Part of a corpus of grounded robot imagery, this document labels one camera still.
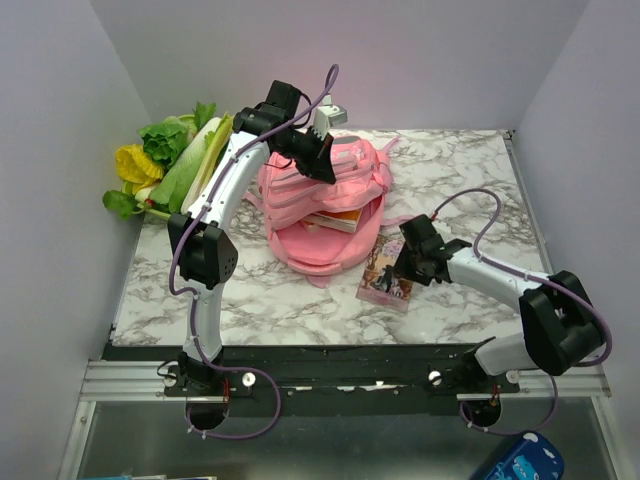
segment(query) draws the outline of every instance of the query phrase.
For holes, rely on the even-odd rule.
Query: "white wall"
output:
[[[149,117],[88,2],[27,3],[0,15],[0,476],[53,479],[136,237],[101,196]]]
[[[513,128],[587,0],[91,0],[152,119],[273,79],[321,90],[352,127]]]
[[[555,268],[609,319],[605,364],[640,452],[640,3],[592,0],[527,110],[515,147]],[[640,471],[640,457],[634,456]]]

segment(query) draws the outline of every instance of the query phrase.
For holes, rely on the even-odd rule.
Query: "backpack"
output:
[[[271,155],[269,165],[261,167],[258,174],[262,201],[250,193],[244,198],[264,212],[267,239],[276,257],[322,288],[331,275],[362,262],[373,248],[380,226],[402,220],[383,221],[385,195],[393,183],[388,152],[397,141],[395,138],[376,150],[359,137],[334,139],[334,185],[304,177],[289,159]],[[301,222],[322,210],[359,208],[363,210],[355,233],[310,229]]]

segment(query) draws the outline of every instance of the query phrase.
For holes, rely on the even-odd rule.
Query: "marble surface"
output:
[[[504,142],[490,131],[335,131],[355,134],[392,150],[394,187],[385,217],[430,213],[459,190],[483,186],[504,202],[497,224],[482,250],[531,270],[541,270],[531,230]],[[462,197],[439,217],[445,237],[472,240],[492,213],[491,198]],[[398,229],[383,229],[399,235]],[[461,285],[415,285],[409,310],[398,313],[355,298],[364,265],[335,276],[319,289],[271,253],[262,214],[243,202],[230,237],[239,265],[227,283],[221,317],[222,339],[234,345],[318,345],[363,343],[477,342],[520,329],[509,308]],[[114,344],[181,345],[187,324],[187,299],[168,289],[171,248],[166,224],[145,219],[125,287]]]

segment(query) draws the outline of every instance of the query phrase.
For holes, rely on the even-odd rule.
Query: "blue package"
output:
[[[471,480],[559,480],[563,474],[564,461],[551,442],[523,432],[501,444]]]

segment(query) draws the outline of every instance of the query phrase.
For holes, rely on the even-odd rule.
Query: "gray floor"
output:
[[[548,400],[511,400],[500,425],[526,427],[527,418],[543,418],[548,408]],[[248,432],[264,422],[228,420],[220,428]],[[564,457],[563,478],[615,478],[589,399],[561,400],[556,419],[542,433]],[[182,405],[110,403],[98,406],[80,478],[127,473],[219,480],[465,479],[500,441],[466,429],[457,417],[426,415],[284,417],[258,439],[203,441],[187,435]]]

